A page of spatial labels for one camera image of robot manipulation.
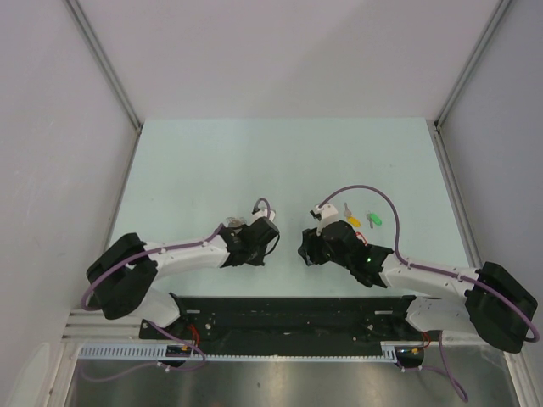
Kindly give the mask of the silver red keyring holder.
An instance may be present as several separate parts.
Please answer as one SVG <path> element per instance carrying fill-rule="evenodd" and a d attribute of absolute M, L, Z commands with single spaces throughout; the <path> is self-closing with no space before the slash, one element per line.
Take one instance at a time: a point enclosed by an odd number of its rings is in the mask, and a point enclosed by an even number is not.
<path fill-rule="evenodd" d="M 226 226 L 232 229 L 243 229 L 248 225 L 244 217 L 227 217 Z"/>

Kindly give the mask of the key with red tag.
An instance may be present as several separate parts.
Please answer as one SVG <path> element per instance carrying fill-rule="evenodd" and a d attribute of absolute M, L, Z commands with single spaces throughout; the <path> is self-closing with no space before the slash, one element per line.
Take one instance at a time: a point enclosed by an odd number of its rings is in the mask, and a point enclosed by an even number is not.
<path fill-rule="evenodd" d="M 357 231 L 355 235 L 359 240 L 363 242 L 364 245 L 367 245 L 367 240 L 361 232 Z"/>

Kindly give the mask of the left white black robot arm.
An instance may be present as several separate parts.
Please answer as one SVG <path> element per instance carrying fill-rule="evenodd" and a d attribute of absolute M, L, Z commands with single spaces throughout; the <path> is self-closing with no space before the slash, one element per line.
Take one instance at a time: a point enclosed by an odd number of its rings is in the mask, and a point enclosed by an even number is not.
<path fill-rule="evenodd" d="M 188 319 L 174 296 L 154 289 L 154 282 L 186 271 L 262 266 L 268 245 L 279 237 L 267 215 L 241 226 L 220 225 L 209 237 L 189 243 L 146 243 L 138 234 L 127 233 L 87 269 L 89 288 L 81 307 L 100 310 L 110 321 L 136 316 L 155 324 L 168 338 L 179 338 Z"/>

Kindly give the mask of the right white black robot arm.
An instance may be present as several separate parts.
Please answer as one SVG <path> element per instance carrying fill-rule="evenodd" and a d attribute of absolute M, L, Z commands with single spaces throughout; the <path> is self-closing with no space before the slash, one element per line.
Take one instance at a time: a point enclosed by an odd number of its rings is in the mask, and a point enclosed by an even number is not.
<path fill-rule="evenodd" d="M 463 332 L 517 354 L 539 338 L 527 335 L 535 330 L 537 300 L 496 263 L 476 269 L 400 259 L 391 248 L 365 244 L 343 220 L 303 230 L 298 253 L 307 265 L 339 265 L 366 287 L 411 291 L 391 319 L 401 340 L 419 332 Z"/>

